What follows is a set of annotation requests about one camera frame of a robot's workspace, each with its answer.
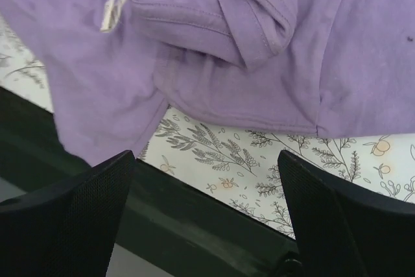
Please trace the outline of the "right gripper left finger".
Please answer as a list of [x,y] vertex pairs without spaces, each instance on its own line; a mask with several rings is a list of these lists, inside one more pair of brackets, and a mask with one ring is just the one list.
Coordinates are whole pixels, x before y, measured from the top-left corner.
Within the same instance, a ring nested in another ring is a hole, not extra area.
[[1,202],[2,276],[105,276],[132,181],[124,151]]

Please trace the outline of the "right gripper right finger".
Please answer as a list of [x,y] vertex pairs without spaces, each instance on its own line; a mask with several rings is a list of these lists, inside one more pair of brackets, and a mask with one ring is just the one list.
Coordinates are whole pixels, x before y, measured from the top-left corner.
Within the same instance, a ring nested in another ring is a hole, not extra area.
[[289,151],[278,169],[306,276],[413,276],[414,204],[321,170]]

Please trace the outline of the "purple t shirt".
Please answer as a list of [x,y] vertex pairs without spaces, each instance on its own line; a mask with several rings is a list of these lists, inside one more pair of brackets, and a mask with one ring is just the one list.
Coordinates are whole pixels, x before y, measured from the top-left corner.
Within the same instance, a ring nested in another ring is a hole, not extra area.
[[414,132],[414,0],[1,0],[1,15],[90,165],[141,152],[168,106],[321,138]]

